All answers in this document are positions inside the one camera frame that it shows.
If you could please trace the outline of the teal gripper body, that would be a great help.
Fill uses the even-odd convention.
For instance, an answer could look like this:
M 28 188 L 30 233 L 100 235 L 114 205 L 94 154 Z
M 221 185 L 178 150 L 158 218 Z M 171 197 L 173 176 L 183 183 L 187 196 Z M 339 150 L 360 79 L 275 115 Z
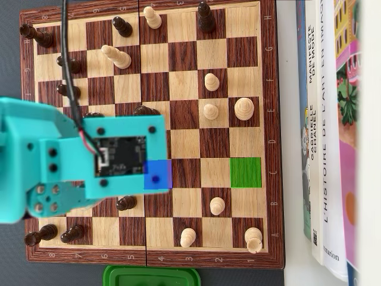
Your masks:
M 26 195 L 26 212 L 33 217 L 64 215 L 73 209 L 96 204 L 95 199 L 86 198 L 83 186 L 74 186 L 71 182 L 39 183 Z

